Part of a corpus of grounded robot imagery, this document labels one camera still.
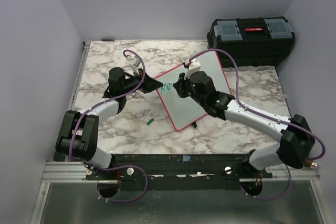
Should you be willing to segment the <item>pink framed whiteboard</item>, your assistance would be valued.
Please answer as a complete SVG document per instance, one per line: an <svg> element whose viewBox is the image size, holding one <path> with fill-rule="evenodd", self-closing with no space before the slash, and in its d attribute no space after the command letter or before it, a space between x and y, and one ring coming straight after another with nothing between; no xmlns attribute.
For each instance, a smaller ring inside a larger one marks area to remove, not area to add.
<svg viewBox="0 0 336 224"><path fill-rule="evenodd" d="M158 89L160 100L177 131L181 131L192 125L206 115L205 105L215 106L215 99L219 98L219 92L231 95L227 78L222 69L220 58L215 51L206 52L196 58L200 64L200 71L205 72L206 78L200 82L190 80L193 97L180 98L173 84L178 80L180 73L186 73L187 69L180 64L155 77L155 80L163 83Z"/></svg>

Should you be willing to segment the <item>green marker cap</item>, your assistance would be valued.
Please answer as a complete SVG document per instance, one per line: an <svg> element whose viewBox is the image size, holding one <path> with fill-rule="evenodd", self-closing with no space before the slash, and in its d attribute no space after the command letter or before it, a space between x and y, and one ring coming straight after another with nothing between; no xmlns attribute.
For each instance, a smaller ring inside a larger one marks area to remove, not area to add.
<svg viewBox="0 0 336 224"><path fill-rule="evenodd" d="M149 121L147 121L147 125L150 125L154 121L154 118L151 118Z"/></svg>

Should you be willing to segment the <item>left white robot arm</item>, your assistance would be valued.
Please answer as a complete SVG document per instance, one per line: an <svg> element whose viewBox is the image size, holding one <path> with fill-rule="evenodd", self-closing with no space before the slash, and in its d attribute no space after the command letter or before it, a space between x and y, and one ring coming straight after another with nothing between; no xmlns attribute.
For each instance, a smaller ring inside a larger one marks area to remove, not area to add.
<svg viewBox="0 0 336 224"><path fill-rule="evenodd" d="M137 90L146 94L161 87L163 83L146 75L141 68L134 75L120 67L110 69L108 87L98 104L81 112L69 110L65 113L56 152L99 167L98 173L104 179L112 179L117 170L112 155L98 147L99 125L124 109L126 96Z"/></svg>

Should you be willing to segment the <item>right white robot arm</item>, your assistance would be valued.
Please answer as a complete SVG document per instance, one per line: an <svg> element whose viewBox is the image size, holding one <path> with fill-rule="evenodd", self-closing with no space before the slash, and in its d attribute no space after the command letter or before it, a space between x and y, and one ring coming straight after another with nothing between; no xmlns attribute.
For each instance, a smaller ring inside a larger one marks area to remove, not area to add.
<svg viewBox="0 0 336 224"><path fill-rule="evenodd" d="M301 169L304 167L315 140L305 117L296 114L292 118L266 114L238 101L230 94L217 91L213 80L203 71L190 77L180 73L173 84L180 98L191 98L205 112L222 120L240 123L257 130L273 140L275 144L263 149L251 150L241 165L242 173L255 177L266 167L285 164Z"/></svg>

